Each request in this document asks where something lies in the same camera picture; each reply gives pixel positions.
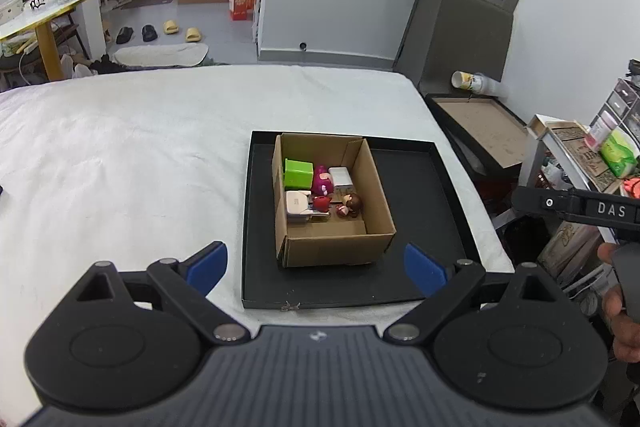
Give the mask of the person right hand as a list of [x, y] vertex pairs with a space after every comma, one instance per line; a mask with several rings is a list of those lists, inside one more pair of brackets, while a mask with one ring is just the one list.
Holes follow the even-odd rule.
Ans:
[[623, 311], [623, 293], [620, 285], [608, 290], [603, 298], [602, 306], [614, 335], [614, 355], [622, 362], [638, 363], [640, 359], [640, 325]]

